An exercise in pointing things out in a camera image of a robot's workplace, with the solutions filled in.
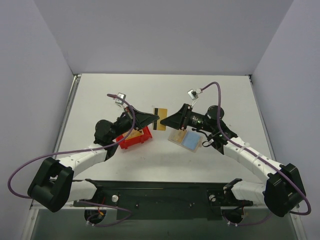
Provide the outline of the gold VIP card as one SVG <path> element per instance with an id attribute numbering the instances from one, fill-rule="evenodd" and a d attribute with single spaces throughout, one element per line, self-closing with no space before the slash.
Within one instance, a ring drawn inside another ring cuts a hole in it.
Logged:
<path id="1" fill-rule="evenodd" d="M 187 134 L 186 130 L 176 130 L 173 132 L 171 140 L 175 143 L 181 144 Z"/>

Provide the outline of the red plastic bin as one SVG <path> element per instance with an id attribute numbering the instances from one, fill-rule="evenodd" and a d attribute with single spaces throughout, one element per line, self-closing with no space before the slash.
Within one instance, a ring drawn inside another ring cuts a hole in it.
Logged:
<path id="1" fill-rule="evenodd" d="M 129 147 L 133 146 L 133 145 L 137 145 L 137 144 L 143 144 L 144 142 L 146 142 L 147 140 L 152 138 L 152 134 L 149 130 L 149 127 L 146 126 L 142 129 L 143 131 L 143 135 L 139 136 L 139 137 L 135 137 L 129 140 L 124 140 L 122 142 L 119 143 L 119 146 L 121 149 L 128 149 Z"/>

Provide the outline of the beige leather card holder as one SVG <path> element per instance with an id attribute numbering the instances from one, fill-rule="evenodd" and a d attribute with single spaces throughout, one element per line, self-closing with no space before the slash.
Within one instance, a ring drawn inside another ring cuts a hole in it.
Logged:
<path id="1" fill-rule="evenodd" d="M 177 131 L 176 129 L 173 129 L 168 137 L 168 140 L 182 148 L 185 148 L 193 153 L 195 153 L 198 148 L 202 145 L 203 137 L 200 136 L 198 133 L 189 131 L 189 130 L 183 130 L 187 131 L 182 143 L 176 143 L 171 140 L 171 137 L 173 135 L 173 132 Z"/>

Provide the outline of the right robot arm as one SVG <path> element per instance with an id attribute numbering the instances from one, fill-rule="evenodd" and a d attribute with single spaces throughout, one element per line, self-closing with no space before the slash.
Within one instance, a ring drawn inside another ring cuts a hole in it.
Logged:
<path id="1" fill-rule="evenodd" d="M 236 178 L 223 187 L 224 201 L 234 205 L 240 201 L 264 204 L 276 216 L 291 213 L 306 197 L 299 170 L 291 163 L 283 165 L 256 151 L 231 131 L 223 122 L 224 110 L 212 105 L 206 114 L 193 111 L 184 104 L 181 109 L 160 121 L 176 130 L 192 130 L 204 134 L 207 143 L 251 171 L 259 183 Z"/>

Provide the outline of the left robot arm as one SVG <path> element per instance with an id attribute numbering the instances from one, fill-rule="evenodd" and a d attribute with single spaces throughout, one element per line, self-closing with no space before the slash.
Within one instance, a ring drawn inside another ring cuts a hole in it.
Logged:
<path id="1" fill-rule="evenodd" d="M 114 141 L 116 138 L 130 130 L 142 130 L 158 119 L 158 115 L 126 107 L 115 122 L 99 120 L 95 125 L 94 142 L 89 147 L 61 159 L 48 157 L 42 162 L 27 190 L 28 196 L 53 213 L 65 203 L 76 200 L 99 205 L 103 193 L 90 181 L 74 181 L 74 177 L 110 159 L 119 146 Z"/>

